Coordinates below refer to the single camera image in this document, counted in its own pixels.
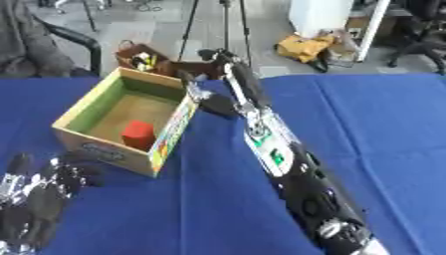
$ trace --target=blue tablecloth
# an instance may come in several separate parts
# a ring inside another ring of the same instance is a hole
[[[35,153],[38,163],[61,151],[50,124],[95,82],[0,81],[0,168],[16,151]],[[289,76],[263,85],[367,210],[391,254],[444,254],[443,79]],[[278,199],[242,126],[198,112],[159,179],[106,166],[106,186],[82,192],[43,254],[321,254]]]

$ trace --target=person's arm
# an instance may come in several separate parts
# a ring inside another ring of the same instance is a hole
[[[39,75],[67,77],[75,64],[58,49],[44,25],[34,19],[22,0],[15,1],[14,13],[27,48],[27,57],[35,63]]]

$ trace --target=person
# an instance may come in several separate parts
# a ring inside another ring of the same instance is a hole
[[[0,78],[68,77],[74,69],[22,0],[0,1]]]

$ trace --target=robotic arm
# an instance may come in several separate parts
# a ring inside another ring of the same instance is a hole
[[[312,242],[328,255],[389,254],[330,172],[273,112],[250,68],[223,49],[202,50],[198,54],[223,67],[224,83],[237,100],[237,113],[247,123],[246,143]],[[199,89],[193,79],[185,74],[182,78],[189,95],[197,98]]]
[[[0,254],[34,254],[48,244],[68,202],[99,172],[75,152],[54,157],[28,175],[30,156],[16,155],[0,183]]]

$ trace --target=office chair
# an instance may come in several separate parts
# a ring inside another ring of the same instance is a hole
[[[51,7],[50,0],[37,0],[37,6],[40,8]]]
[[[76,74],[78,74],[79,76],[86,76],[87,74],[90,74],[98,77],[101,75],[102,49],[100,43],[97,40],[73,30],[49,24],[37,17],[34,18],[38,22],[42,23],[45,26],[45,28],[53,35],[56,35],[60,38],[63,38],[75,44],[82,45],[89,50],[90,70],[87,71],[77,68]]]
[[[398,59],[403,55],[421,53],[437,65],[439,74],[444,75],[445,64],[442,57],[434,50],[446,50],[446,42],[435,42],[428,39],[446,35],[446,31],[443,31],[443,25],[446,24],[445,1],[406,0],[405,7],[414,17],[401,21],[397,28],[398,32],[410,43],[397,50],[390,58],[388,67],[396,67]],[[415,29],[417,25],[421,25],[421,30],[418,32]]]

